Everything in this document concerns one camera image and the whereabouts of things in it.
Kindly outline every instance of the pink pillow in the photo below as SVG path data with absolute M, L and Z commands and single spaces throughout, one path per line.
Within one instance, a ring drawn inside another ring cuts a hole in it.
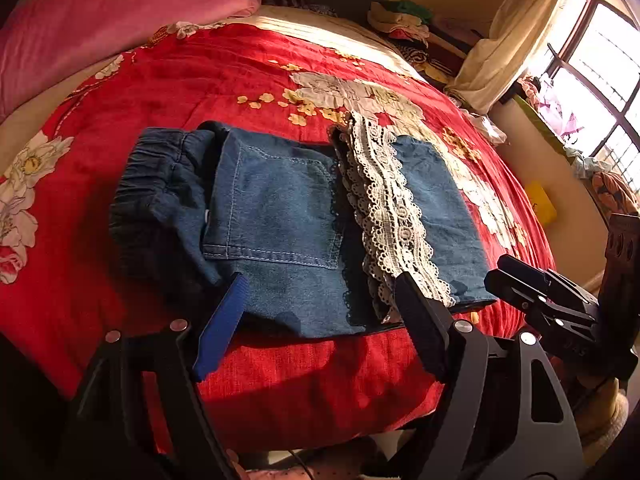
M 0 123 L 83 68 L 139 46 L 175 22 L 250 16 L 260 0 L 33 0 L 0 30 Z

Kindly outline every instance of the cable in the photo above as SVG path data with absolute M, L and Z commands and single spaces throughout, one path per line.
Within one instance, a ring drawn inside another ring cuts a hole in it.
M 311 471 L 309 471 L 309 468 L 306 466 L 306 464 L 303 462 L 303 460 L 298 456 L 298 454 L 293 451 L 292 449 L 287 449 L 287 451 L 289 453 L 291 453 L 291 456 L 293 458 L 296 459 L 296 461 L 302 466 L 302 469 L 305 470 L 306 475 L 309 477 L 310 480 L 316 480 L 313 476 L 313 474 L 311 473 Z

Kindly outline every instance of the curtain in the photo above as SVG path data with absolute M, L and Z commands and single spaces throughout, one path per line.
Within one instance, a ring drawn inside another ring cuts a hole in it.
M 446 87 L 475 110 L 491 105 L 520 75 L 542 45 L 555 11 L 564 0 L 504 0 L 489 30 L 469 52 L 458 76 Z

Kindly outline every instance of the floral pattern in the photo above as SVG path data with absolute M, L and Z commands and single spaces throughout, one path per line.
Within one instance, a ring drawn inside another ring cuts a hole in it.
M 124 60 L 124 56 L 120 54 L 116 59 L 111 61 L 106 67 L 104 67 L 100 72 L 97 72 L 94 76 L 96 79 L 104 79 L 105 77 L 109 77 L 118 71 L 120 68 L 120 63 Z
M 378 83 L 360 79 L 347 81 L 315 72 L 293 73 L 290 78 L 302 88 L 298 88 L 295 92 L 285 89 L 283 96 L 289 98 L 289 101 L 294 104 L 297 101 L 293 101 L 293 98 L 312 103 L 320 109 L 325 119 L 334 122 L 344 120 L 344 116 L 339 115 L 342 112 L 336 111 L 336 108 L 340 107 L 355 110 L 375 121 L 378 120 L 376 114 L 384 112 L 389 115 L 393 123 L 388 126 L 388 129 L 396 135 L 409 135 L 431 142 L 442 156 L 458 189 L 478 207 L 482 223 L 496 237 L 500 245 L 505 249 L 513 250 L 516 254 L 518 243 L 526 246 L 524 229 L 516 223 L 507 205 L 496 195 L 491 186 L 482 181 L 463 162 L 465 159 L 479 162 L 480 152 L 472 149 L 451 129 L 443 132 L 447 142 L 442 140 L 424 124 L 422 109 L 407 97 Z M 289 121 L 296 124 L 294 121 L 297 120 L 293 117 L 294 114 L 289 117 Z
M 298 106 L 298 111 L 305 115 L 312 116 L 317 115 L 316 107 L 312 103 L 304 103 Z
M 359 56 L 354 56 L 353 54 L 347 54 L 346 52 L 343 52 L 341 50 L 334 49 L 334 52 L 340 57 L 347 58 L 347 60 L 348 59 L 362 59 Z
M 347 125 L 344 112 L 337 112 L 336 110 L 329 110 L 328 108 L 320 108 L 320 113 L 325 119 L 329 119 L 334 123 L 342 124 L 343 126 Z
M 442 138 L 444 141 L 453 147 L 453 152 L 460 158 L 468 158 L 474 162 L 479 162 L 482 159 L 482 154 L 478 150 L 474 150 L 469 147 L 468 142 L 458 136 L 452 128 L 446 126 L 442 131 Z
M 0 184 L 0 283 L 13 283 L 27 263 L 27 248 L 35 245 L 38 221 L 29 209 L 35 185 L 54 171 L 58 159 L 69 151 L 73 137 L 49 141 L 38 132 L 4 172 Z
M 176 38 L 178 38 L 179 40 L 183 40 L 184 38 L 192 36 L 199 30 L 209 30 L 212 28 L 220 28 L 224 26 L 225 23 L 220 22 L 209 23 L 209 25 L 196 25 L 195 23 L 190 22 L 175 22 L 167 26 L 166 33 L 175 34 Z
M 306 119 L 301 115 L 291 114 L 289 116 L 289 121 L 294 123 L 296 126 L 306 126 Z
M 300 97 L 294 90 L 289 90 L 288 88 L 284 89 L 284 92 L 282 93 L 282 97 L 284 97 L 287 101 L 289 101 L 293 105 L 297 104 L 298 101 L 302 101 L 302 99 L 300 99 Z

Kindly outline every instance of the lace trim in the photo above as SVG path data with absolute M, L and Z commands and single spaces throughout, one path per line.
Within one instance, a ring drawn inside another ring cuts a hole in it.
M 395 140 L 386 128 L 356 112 L 351 112 L 348 127 L 334 135 L 334 144 L 343 143 L 336 146 L 338 166 L 362 228 L 367 251 L 363 270 L 370 276 L 369 290 L 373 296 L 377 292 L 389 307 L 384 316 L 378 312 L 383 322 L 399 320 L 392 290 L 395 278 L 405 271 L 412 274 L 427 298 L 445 306 L 455 303 L 449 284 L 438 278 L 438 267 L 431 261 L 433 248 L 425 238 L 422 212 L 400 172 L 402 164 L 391 145 Z

